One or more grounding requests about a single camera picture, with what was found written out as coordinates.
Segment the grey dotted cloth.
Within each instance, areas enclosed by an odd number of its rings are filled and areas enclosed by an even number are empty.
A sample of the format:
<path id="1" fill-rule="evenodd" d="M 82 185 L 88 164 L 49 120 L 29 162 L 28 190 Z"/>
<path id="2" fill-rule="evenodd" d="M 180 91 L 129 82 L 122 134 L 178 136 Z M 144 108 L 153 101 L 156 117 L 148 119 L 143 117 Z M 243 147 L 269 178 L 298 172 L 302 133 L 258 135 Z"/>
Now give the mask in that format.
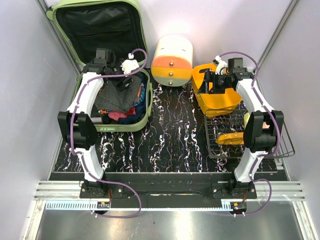
<path id="1" fill-rule="evenodd" d="M 94 105 L 98 110 L 127 113 L 135 102 L 139 100 L 142 79 L 136 75 L 129 77 L 132 83 L 120 91 L 112 81 L 104 83 L 97 94 Z"/>

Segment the green hard-shell suitcase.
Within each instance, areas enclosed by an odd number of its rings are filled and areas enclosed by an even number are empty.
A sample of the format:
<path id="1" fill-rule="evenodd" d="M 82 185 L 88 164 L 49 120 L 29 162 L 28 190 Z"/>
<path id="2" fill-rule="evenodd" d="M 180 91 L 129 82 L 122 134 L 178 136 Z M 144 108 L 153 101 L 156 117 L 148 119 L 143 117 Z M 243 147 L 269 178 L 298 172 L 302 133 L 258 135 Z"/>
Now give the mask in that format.
<path id="1" fill-rule="evenodd" d="M 82 71 L 57 119 L 64 136 L 137 132 L 151 115 L 153 89 L 136 0 L 62 0 L 46 11 Z"/>

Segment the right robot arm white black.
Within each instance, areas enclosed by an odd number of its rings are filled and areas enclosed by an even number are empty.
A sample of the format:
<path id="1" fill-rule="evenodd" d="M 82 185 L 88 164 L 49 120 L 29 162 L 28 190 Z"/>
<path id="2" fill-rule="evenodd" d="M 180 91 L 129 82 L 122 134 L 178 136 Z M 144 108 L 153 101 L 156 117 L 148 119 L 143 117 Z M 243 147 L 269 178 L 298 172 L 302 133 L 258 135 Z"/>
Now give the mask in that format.
<path id="1" fill-rule="evenodd" d="M 273 156 L 280 146 L 284 114 L 268 104 L 257 86 L 258 74 L 244 67 L 243 58 L 224 61 L 217 55 L 213 63 L 216 64 L 215 71 L 204 73 L 205 92 L 222 94 L 233 89 L 249 113 L 242 138 L 244 152 L 241 160 L 227 183 L 212 187 L 214 197 L 236 199 L 255 192 L 254 176 L 259 164 L 265 157 Z"/>

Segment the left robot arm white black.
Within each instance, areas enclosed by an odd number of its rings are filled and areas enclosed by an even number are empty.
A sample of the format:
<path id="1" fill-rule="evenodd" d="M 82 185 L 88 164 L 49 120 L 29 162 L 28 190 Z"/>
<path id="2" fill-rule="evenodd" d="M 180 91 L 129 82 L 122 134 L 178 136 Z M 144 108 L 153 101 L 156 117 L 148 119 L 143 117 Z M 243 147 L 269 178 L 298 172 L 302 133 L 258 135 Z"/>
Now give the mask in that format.
<path id="1" fill-rule="evenodd" d="M 99 163 L 95 147 L 98 131 L 91 119 L 91 112 L 104 83 L 108 80 L 131 77 L 141 70 L 135 53 L 136 50 L 130 52 L 127 59 L 120 64 L 120 69 L 115 71 L 116 58 L 113 52 L 98 48 L 95 57 L 82 69 L 81 84 L 70 106 L 57 115 L 62 138 L 70 145 L 70 152 L 77 156 L 84 170 L 81 198 L 112 196 L 110 186 L 116 183 L 105 179 L 104 170 Z"/>

